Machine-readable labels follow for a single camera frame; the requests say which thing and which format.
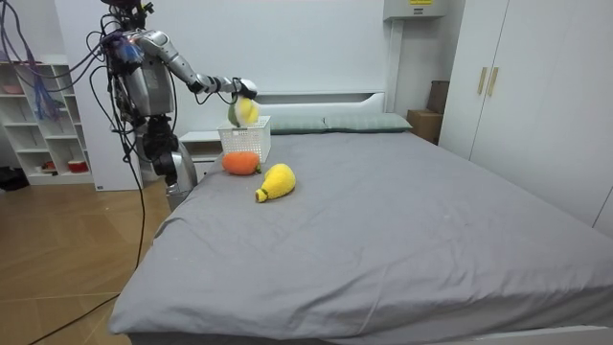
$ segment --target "white basket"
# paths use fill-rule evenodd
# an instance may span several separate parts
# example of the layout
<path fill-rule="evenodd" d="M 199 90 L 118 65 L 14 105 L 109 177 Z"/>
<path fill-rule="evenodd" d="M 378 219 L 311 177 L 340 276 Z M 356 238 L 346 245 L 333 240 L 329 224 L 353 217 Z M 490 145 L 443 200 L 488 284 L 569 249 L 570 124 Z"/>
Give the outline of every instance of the white basket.
<path fill-rule="evenodd" d="M 229 121 L 219 126 L 219 138 L 224 153 L 251 151 L 266 162 L 270 152 L 270 116 L 260 116 L 258 121 L 247 127 L 236 128 Z"/>

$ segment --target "wooden floor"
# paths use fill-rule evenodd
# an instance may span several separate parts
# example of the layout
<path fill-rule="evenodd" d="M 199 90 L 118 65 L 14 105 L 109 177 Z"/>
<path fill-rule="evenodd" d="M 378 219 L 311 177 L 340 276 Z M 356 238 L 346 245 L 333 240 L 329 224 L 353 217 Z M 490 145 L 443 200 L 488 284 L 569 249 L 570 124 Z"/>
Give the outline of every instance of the wooden floor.
<path fill-rule="evenodd" d="M 145 204 L 147 249 L 170 213 L 162 183 L 145 189 Z M 0 195 L 0 344 L 28 344 L 120 292 L 140 228 L 138 192 L 75 185 Z M 106 331 L 112 306 L 40 344 L 129 344 Z"/>

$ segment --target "white wardrobe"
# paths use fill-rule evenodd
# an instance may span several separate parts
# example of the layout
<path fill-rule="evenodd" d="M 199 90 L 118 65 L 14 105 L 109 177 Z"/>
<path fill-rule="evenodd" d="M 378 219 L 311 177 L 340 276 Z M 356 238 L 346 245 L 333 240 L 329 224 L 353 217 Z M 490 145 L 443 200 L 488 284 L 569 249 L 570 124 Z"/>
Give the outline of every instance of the white wardrobe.
<path fill-rule="evenodd" d="M 613 236 L 613 1 L 466 0 L 440 146 Z"/>

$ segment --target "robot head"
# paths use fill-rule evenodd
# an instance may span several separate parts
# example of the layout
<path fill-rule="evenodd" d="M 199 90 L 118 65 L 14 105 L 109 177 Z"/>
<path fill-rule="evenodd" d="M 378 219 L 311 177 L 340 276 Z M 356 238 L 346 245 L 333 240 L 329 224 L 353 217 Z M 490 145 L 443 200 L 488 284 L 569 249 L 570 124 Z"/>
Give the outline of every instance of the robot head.
<path fill-rule="evenodd" d="M 124 30 L 144 29 L 148 13 L 153 13 L 153 4 L 141 4 L 141 0 L 102 0 L 115 8 L 115 17 Z"/>

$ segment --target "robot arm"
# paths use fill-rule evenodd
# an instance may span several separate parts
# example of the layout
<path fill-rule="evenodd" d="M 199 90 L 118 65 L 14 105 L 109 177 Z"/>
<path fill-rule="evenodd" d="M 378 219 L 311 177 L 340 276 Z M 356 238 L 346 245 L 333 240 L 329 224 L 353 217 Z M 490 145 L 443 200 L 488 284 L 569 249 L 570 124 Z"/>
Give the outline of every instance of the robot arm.
<path fill-rule="evenodd" d="M 209 77 L 197 74 L 170 42 L 170 38 L 155 30 L 139 32 L 130 38 L 145 54 L 158 57 L 167 64 L 170 71 L 185 82 L 194 94 L 202 92 L 228 92 L 253 100 L 258 90 L 253 82 L 238 78 Z"/>

